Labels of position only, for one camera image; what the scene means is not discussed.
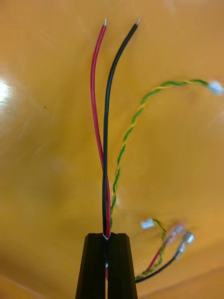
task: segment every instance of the white plastic connector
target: white plastic connector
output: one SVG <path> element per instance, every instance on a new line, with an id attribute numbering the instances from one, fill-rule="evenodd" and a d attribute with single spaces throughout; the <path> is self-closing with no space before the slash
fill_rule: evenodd
<path id="1" fill-rule="evenodd" d="M 152 218 L 141 222 L 141 227 L 143 229 L 152 228 L 153 226 L 154 226 L 154 221 L 152 220 Z"/>
<path id="2" fill-rule="evenodd" d="M 218 81 L 211 81 L 209 83 L 209 89 L 211 90 L 212 93 L 221 96 L 224 89 L 222 87 L 222 85 L 218 82 Z"/>
<path id="3" fill-rule="evenodd" d="M 180 243 L 176 251 L 177 257 L 179 257 L 185 251 L 186 247 L 191 244 L 194 239 L 195 236 L 188 230 L 183 234 L 182 242 Z"/>

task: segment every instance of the black wire insulation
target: black wire insulation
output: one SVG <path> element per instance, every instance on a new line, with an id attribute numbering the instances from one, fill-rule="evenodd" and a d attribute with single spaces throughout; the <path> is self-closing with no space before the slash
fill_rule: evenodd
<path id="1" fill-rule="evenodd" d="M 143 277 L 143 278 L 137 279 L 137 280 L 135 281 L 135 283 L 138 284 L 138 283 L 140 283 L 140 282 L 143 282 L 143 281 L 145 281 L 145 280 L 147 280 L 147 279 L 150 279 L 150 278 L 152 278 L 153 276 L 159 274 L 160 272 L 162 272 L 163 270 L 165 270 L 168 266 L 170 266 L 171 263 L 173 263 L 173 262 L 177 259 L 178 255 L 179 255 L 179 252 L 177 252 L 177 253 L 171 258 L 171 260 L 170 260 L 168 263 L 166 263 L 164 266 L 162 266 L 160 269 L 158 269 L 157 271 L 155 271 L 155 272 L 153 272 L 152 274 L 149 274 L 149 275 L 147 275 L 147 276 L 145 276 L 145 277 Z"/>
<path id="2" fill-rule="evenodd" d="M 111 93 L 111 85 L 112 79 L 114 75 L 115 68 L 118 64 L 120 56 L 127 46 L 129 40 L 132 35 L 138 28 L 137 24 L 134 24 L 126 38 L 124 39 L 122 45 L 120 46 L 117 55 L 113 61 L 110 74 L 107 81 L 106 86 L 106 94 L 105 94 L 105 111 L 104 111 L 104 167 L 103 167 L 103 187 L 102 187 L 102 212 L 103 212 L 103 232 L 104 235 L 106 233 L 106 176 L 107 176 L 107 141 L 108 141 L 108 116 L 109 116 L 109 103 L 110 103 L 110 93 Z"/>

